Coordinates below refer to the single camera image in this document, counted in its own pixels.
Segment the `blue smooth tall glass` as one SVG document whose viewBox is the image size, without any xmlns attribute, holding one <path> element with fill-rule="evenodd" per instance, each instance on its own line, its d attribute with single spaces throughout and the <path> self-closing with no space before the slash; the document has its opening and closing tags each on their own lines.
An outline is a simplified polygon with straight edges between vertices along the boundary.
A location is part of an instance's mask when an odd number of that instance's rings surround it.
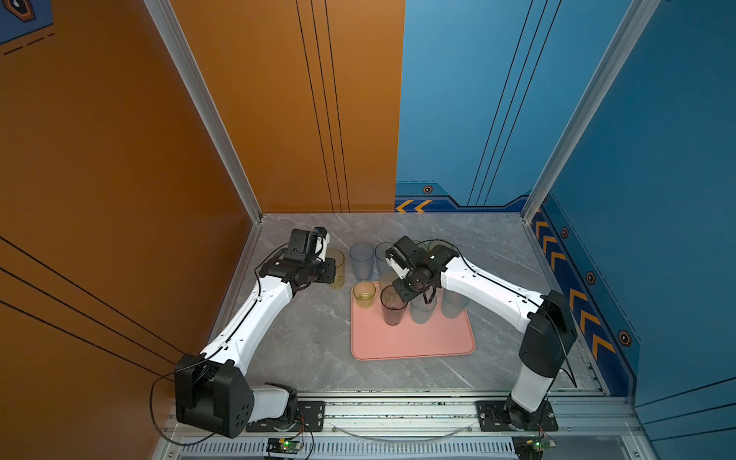
<svg viewBox="0 0 736 460">
<path fill-rule="evenodd" d="M 386 253 L 391 247 L 393 247 L 391 241 L 383 241 L 375 247 L 376 268 L 379 276 L 394 272 L 386 258 Z"/>
</svg>

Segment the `yellow tall glass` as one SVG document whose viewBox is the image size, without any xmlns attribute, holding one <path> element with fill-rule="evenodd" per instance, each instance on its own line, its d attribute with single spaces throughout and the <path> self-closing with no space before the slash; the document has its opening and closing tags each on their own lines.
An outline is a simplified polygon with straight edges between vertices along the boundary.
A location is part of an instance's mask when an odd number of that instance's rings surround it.
<svg viewBox="0 0 736 460">
<path fill-rule="evenodd" d="M 345 255 L 339 249 L 330 248 L 327 257 L 335 260 L 335 279 L 331 283 L 333 289 L 341 289 L 345 282 Z"/>
</svg>

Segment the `clear tube on rail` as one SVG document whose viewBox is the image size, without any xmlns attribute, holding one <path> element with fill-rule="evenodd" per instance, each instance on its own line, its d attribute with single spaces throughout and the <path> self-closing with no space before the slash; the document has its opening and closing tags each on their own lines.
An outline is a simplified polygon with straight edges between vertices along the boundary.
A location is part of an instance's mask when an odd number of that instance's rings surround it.
<svg viewBox="0 0 736 460">
<path fill-rule="evenodd" d="M 435 435 L 421 435 L 418 433 L 404 433 L 404 432 L 387 434 L 387 435 L 368 435 L 364 433 L 357 433 L 356 431 L 350 431 L 348 429 L 343 429 L 343 427 L 338 427 L 337 425 L 336 426 L 331 425 L 331 429 L 334 433 L 341 433 L 349 437 L 356 438 L 362 441 L 367 441 L 367 442 L 376 442 L 376 443 L 383 443 L 383 444 L 399 444 L 399 443 L 436 444 L 436 443 L 448 440 L 450 438 L 456 437 L 459 434 L 466 433 L 466 432 L 472 432 L 473 426 L 467 425 L 467 427 L 460 427 L 459 429 L 454 429 L 453 431 L 450 431 L 444 434 L 435 434 Z"/>
</svg>

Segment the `right aluminium corner post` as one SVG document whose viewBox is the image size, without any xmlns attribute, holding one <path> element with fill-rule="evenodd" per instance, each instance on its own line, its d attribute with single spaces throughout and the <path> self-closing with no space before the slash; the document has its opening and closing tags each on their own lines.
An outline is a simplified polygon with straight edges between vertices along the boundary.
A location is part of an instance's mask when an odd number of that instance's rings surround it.
<svg viewBox="0 0 736 460">
<path fill-rule="evenodd" d="M 565 168 L 659 4 L 659 0 L 636 0 L 630 3 L 521 211 L 524 224 L 531 224 L 541 210 L 544 199 Z"/>
</svg>

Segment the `aluminium front rail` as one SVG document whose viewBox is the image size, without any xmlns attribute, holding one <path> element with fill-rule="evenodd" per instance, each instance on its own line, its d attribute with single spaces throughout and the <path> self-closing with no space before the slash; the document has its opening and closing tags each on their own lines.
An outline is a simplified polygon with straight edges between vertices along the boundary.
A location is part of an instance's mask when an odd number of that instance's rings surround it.
<svg viewBox="0 0 736 460">
<path fill-rule="evenodd" d="M 321 432 L 246 432 L 233 439 L 205 432 L 169 418 L 156 459 L 519 459 L 513 438 L 550 438 L 557 448 L 542 459 L 655 459 L 657 454 L 634 410 L 622 398 L 594 392 L 563 391 L 549 397 L 559 430 L 483 432 L 478 401 L 502 401 L 498 392 L 328 392 L 306 393 L 301 401 L 324 401 Z M 383 444 L 334 433 L 331 425 L 368 435 L 399 432 L 444 434 L 473 426 L 472 432 L 436 444 Z M 304 442 L 297 456 L 267 456 L 270 438 Z"/>
</svg>

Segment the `circuit board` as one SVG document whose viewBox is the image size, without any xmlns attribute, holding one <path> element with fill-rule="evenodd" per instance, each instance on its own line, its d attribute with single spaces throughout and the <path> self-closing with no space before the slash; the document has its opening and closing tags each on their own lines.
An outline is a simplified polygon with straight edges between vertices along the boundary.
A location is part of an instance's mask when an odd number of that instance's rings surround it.
<svg viewBox="0 0 736 460">
<path fill-rule="evenodd" d="M 297 456 L 302 452 L 304 442 L 293 438 L 270 438 L 266 444 L 267 456 Z"/>
<path fill-rule="evenodd" d="M 513 438 L 512 441 L 519 460 L 542 460 L 545 452 L 557 448 L 557 443 L 550 438 Z"/>
</svg>

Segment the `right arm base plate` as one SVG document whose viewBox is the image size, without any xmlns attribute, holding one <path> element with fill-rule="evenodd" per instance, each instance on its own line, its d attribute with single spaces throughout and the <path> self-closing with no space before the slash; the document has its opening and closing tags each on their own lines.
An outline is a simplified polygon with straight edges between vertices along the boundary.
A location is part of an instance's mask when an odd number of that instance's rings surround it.
<svg viewBox="0 0 736 460">
<path fill-rule="evenodd" d="M 528 412 L 511 400 L 478 401 L 476 415 L 483 432 L 545 431 L 555 432 L 559 425 L 549 400 L 534 412 Z"/>
</svg>

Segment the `grey smoky tall glass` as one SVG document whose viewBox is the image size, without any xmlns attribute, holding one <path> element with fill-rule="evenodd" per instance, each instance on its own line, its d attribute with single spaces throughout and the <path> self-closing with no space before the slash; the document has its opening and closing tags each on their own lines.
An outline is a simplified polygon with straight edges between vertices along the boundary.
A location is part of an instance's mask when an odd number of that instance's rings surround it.
<svg viewBox="0 0 736 460">
<path fill-rule="evenodd" d="M 393 286 L 387 286 L 381 291 L 381 311 L 388 326 L 398 326 L 402 322 L 406 305 Z"/>
</svg>

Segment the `teal glass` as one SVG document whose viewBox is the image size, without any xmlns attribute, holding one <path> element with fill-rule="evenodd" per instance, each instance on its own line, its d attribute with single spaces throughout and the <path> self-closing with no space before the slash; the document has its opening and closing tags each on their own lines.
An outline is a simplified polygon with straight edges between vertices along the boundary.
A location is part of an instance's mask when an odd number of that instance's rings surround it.
<svg viewBox="0 0 736 460">
<path fill-rule="evenodd" d="M 441 311 L 445 318 L 454 319 L 460 316 L 469 305 L 470 299 L 454 291 L 444 290 Z"/>
<path fill-rule="evenodd" d="M 420 294 L 410 302 L 410 317 L 415 324 L 422 325 L 429 321 L 437 305 L 437 298 L 430 294 Z"/>
</svg>

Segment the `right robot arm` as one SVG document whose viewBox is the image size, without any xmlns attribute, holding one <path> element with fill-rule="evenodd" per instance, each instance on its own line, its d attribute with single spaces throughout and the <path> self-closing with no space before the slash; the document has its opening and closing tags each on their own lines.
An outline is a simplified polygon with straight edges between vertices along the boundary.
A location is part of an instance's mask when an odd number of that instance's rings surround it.
<svg viewBox="0 0 736 460">
<path fill-rule="evenodd" d="M 565 295 L 542 294 L 514 285 L 475 266 L 450 243 L 430 251 L 403 237 L 385 251 L 397 274 L 391 293 L 403 304 L 418 296 L 435 297 L 437 289 L 469 298 L 523 333 L 521 371 L 502 406 L 479 413 L 502 430 L 542 430 L 553 424 L 548 393 L 577 341 L 578 332 Z"/>
</svg>

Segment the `pink plastic tray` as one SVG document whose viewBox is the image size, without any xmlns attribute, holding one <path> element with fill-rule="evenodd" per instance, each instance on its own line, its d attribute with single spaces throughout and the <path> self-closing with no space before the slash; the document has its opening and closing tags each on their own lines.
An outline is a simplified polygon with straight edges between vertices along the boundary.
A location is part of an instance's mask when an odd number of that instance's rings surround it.
<svg viewBox="0 0 736 460">
<path fill-rule="evenodd" d="M 465 356 L 475 350 L 475 337 L 467 312 L 454 319 L 441 311 L 442 296 L 437 294 L 435 311 L 426 324 L 415 324 L 410 317 L 410 302 L 398 326 L 388 326 L 381 311 L 378 283 L 374 305 L 363 309 L 351 294 L 351 351 L 354 358 L 369 360 L 407 360 Z"/>
</svg>

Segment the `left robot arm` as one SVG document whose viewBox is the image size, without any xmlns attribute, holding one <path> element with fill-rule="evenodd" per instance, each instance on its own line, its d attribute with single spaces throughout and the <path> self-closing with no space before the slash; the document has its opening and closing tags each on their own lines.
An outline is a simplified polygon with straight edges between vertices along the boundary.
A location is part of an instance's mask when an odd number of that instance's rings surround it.
<svg viewBox="0 0 736 460">
<path fill-rule="evenodd" d="M 299 291 L 335 281 L 324 227 L 291 231 L 289 241 L 255 269 L 253 291 L 224 329 L 197 355 L 184 355 L 174 370 L 178 422 L 228 438 L 266 422 L 278 429 L 296 423 L 297 391 L 266 383 L 252 387 L 249 364 L 273 321 Z"/>
</svg>

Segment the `peach short glass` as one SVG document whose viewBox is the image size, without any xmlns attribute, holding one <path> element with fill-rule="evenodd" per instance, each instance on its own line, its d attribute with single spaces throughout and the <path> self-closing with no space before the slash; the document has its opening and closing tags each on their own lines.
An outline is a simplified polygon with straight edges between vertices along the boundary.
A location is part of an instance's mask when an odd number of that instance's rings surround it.
<svg viewBox="0 0 736 460">
<path fill-rule="evenodd" d="M 387 287 L 391 286 L 393 284 L 393 282 L 395 280 L 397 280 L 398 278 L 399 278 L 399 276 L 395 272 L 393 272 L 393 271 L 389 271 L 389 272 L 384 273 L 379 278 L 379 289 L 381 291 L 383 291 Z"/>
</svg>

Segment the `green short glass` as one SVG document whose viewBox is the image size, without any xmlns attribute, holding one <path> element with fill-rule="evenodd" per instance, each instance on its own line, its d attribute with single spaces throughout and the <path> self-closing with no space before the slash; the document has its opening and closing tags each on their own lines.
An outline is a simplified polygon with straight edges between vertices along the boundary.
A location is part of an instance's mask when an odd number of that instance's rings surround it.
<svg viewBox="0 0 736 460">
<path fill-rule="evenodd" d="M 376 294 L 377 286 L 370 281 L 360 281 L 352 288 L 353 300 L 363 309 L 369 309 L 374 305 Z"/>
</svg>

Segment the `aluminium corner post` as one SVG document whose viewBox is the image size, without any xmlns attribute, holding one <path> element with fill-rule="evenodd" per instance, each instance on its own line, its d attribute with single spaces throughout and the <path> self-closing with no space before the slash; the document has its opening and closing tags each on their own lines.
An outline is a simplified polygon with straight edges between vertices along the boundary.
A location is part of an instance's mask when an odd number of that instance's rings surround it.
<svg viewBox="0 0 736 460">
<path fill-rule="evenodd" d="M 541 210 L 544 199 L 565 168 L 659 4 L 659 0 L 636 0 L 630 3 L 521 211 L 524 224 L 531 224 Z"/>
<path fill-rule="evenodd" d="M 145 0 L 144 4 L 241 199 L 241 203 L 243 203 L 249 218 L 254 223 L 260 224 L 263 220 L 263 211 L 197 64 L 191 46 L 178 21 L 172 3 L 164 0 Z"/>
</svg>

